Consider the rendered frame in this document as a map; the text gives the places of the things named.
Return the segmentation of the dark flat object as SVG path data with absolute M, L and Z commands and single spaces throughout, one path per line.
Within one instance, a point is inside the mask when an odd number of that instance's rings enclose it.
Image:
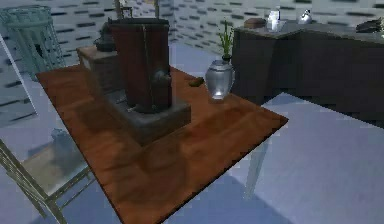
M 375 33 L 382 30 L 383 19 L 378 18 L 358 24 L 356 26 L 357 33 Z

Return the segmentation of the green house plant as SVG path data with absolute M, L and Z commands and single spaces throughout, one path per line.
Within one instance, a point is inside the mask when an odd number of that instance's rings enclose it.
M 226 62 L 231 61 L 232 55 L 230 54 L 230 51 L 233 46 L 233 34 L 234 28 L 230 26 L 227 21 L 224 21 L 224 31 L 219 34 L 219 37 L 223 51 L 222 59 Z

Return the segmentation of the dark kitchen counter cupboard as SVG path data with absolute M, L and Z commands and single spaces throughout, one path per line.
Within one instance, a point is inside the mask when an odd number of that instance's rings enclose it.
M 384 37 L 287 21 L 278 32 L 238 27 L 232 92 L 257 105 L 288 93 L 384 128 Z

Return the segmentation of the white milk bottle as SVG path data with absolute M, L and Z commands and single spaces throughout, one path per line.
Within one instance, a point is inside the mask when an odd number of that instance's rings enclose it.
M 276 7 L 272 9 L 267 18 L 267 29 L 271 32 L 276 32 L 278 30 L 280 21 L 280 8 Z

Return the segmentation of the brown bread loaf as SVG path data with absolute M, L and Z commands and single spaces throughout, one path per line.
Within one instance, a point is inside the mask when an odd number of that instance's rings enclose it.
M 244 27 L 250 29 L 262 28 L 265 25 L 266 20 L 264 18 L 249 18 L 244 22 Z

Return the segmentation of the silver kettle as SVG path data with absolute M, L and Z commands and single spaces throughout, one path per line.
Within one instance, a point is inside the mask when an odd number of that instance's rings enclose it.
M 313 22 L 311 11 L 309 9 L 305 10 L 304 13 L 299 17 L 299 24 L 311 24 Z

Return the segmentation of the brown wooden table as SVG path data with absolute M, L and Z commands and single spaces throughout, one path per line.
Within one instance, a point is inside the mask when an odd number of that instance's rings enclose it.
M 82 66 L 38 76 L 122 224 L 161 224 L 288 121 L 233 94 L 215 103 L 191 75 L 171 75 L 191 122 L 146 146 L 92 94 Z

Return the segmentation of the grey slab base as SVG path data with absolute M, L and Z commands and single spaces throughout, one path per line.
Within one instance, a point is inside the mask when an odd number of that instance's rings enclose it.
M 127 105 L 117 52 L 101 52 L 95 45 L 77 48 L 90 92 L 125 126 L 141 146 L 166 136 L 191 122 L 191 106 L 172 97 L 172 106 L 160 113 L 143 114 Z

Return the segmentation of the dark red coffee machine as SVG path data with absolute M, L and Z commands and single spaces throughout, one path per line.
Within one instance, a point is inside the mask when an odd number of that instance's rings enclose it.
M 125 18 L 110 23 L 127 104 L 153 114 L 172 105 L 169 21 Z

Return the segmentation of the silver vase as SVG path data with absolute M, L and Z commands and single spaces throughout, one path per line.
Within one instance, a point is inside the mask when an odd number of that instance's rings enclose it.
M 235 70 L 229 62 L 214 60 L 209 66 L 204 80 L 210 96 L 215 100 L 222 100 L 229 94 L 233 86 Z

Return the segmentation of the black lumpy object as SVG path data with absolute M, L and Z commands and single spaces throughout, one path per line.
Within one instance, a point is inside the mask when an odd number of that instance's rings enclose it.
M 100 37 L 94 41 L 94 44 L 98 51 L 112 52 L 115 51 L 115 44 L 109 27 L 109 23 L 103 24 L 99 31 Z

